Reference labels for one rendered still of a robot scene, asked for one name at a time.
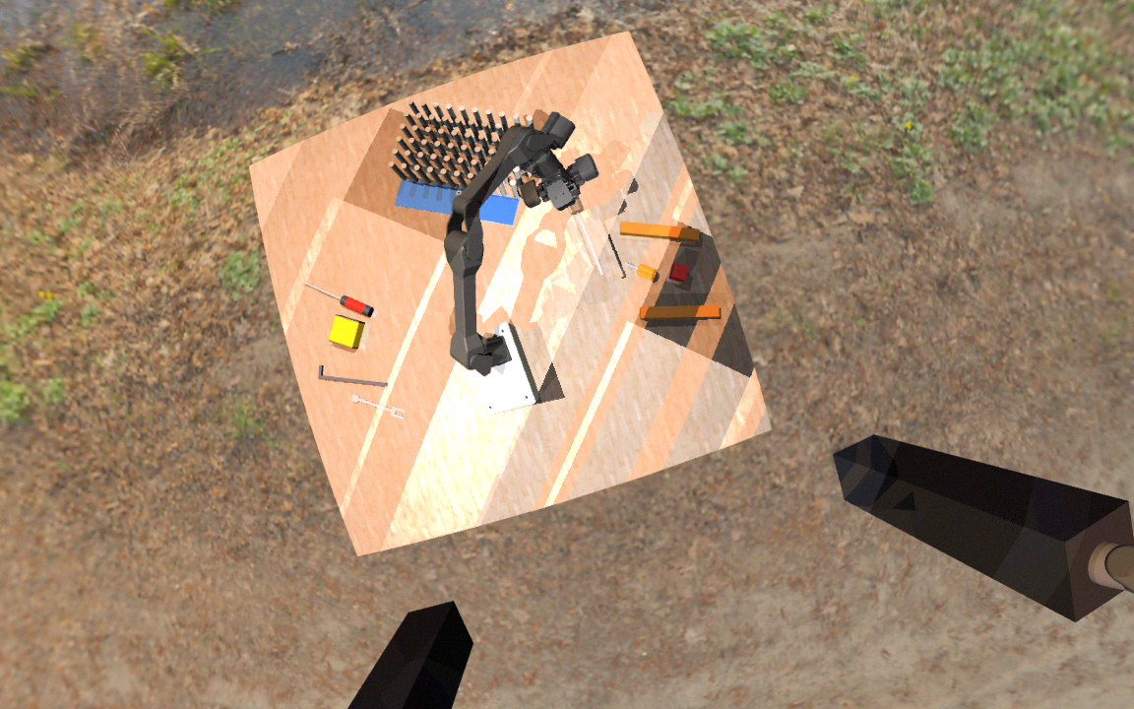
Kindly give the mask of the red-handled screwdriver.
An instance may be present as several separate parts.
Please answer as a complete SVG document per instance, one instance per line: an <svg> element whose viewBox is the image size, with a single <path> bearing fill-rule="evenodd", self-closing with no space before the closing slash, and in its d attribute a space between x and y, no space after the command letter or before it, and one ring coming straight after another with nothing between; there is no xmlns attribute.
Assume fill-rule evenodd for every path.
<svg viewBox="0 0 1134 709"><path fill-rule="evenodd" d="M306 284L308 287L311 287L313 289L315 288L315 289L318 289L320 292L325 292L323 289L319 289L318 287L310 286L308 282L303 282L303 284ZM341 305L344 306L344 309L352 309L354 311L358 311L359 314L364 314L366 316L372 316L372 313L373 313L374 309L370 309L370 306L366 305L365 302L359 302L358 299L352 299L352 297L349 297L349 296L347 296L345 294L342 295L342 297L337 297L331 292L325 292L325 293L329 294L329 295L331 295L332 297L335 297L335 299L341 299Z"/></svg>

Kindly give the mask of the blue flat strip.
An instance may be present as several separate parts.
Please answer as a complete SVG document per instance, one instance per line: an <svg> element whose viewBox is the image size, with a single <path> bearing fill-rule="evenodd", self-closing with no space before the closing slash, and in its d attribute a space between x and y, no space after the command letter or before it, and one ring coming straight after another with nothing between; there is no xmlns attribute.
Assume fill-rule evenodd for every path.
<svg viewBox="0 0 1134 709"><path fill-rule="evenodd" d="M398 187L395 206L417 208L435 212L435 214L452 214L452 199L458 196L459 188L437 187L433 184L404 182ZM459 194L463 193L463 189ZM499 222L513 226L516 221L521 199L491 196L484 206L480 208L479 219L486 222Z"/></svg>

